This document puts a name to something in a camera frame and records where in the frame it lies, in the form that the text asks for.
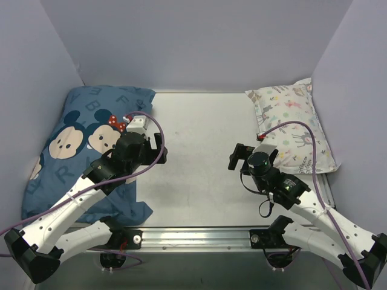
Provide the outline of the blue cartoon print pillowcase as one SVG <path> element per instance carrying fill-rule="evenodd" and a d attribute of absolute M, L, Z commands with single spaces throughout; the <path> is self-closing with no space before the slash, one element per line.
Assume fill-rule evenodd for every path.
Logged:
<path fill-rule="evenodd" d="M 133 86 L 73 88 L 26 186 L 22 218 L 42 213 L 62 198 L 91 162 L 115 148 L 125 131 L 123 117 L 133 111 L 151 113 L 155 95 Z"/>

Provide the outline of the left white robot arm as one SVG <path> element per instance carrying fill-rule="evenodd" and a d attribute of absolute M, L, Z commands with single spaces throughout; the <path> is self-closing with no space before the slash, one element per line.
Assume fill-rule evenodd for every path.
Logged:
<path fill-rule="evenodd" d="M 129 236 L 111 216 L 67 232 L 94 204 L 105 199 L 127 179 L 166 162 L 163 132 L 154 135 L 156 149 L 144 135 L 136 132 L 123 134 L 116 145 L 94 160 L 76 183 L 49 210 L 23 221 L 21 230 L 11 226 L 1 232 L 10 256 L 34 284 L 51 277 L 69 258 L 97 246 L 117 248 Z"/>

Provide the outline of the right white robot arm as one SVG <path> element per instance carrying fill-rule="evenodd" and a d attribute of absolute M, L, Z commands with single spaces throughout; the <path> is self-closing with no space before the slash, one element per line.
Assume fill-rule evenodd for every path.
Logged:
<path fill-rule="evenodd" d="M 263 248 L 272 244 L 307 249 L 335 264 L 357 286 L 372 289 L 386 265 L 386 234 L 374 234 L 342 216 L 301 179 L 275 168 L 273 154 L 238 143 L 229 156 L 229 170 L 240 160 L 244 162 L 240 175 L 252 178 L 255 194 L 265 196 L 271 207 L 280 205 L 315 227 L 305 228 L 280 215 L 269 226 L 267 238 L 261 239 Z"/>

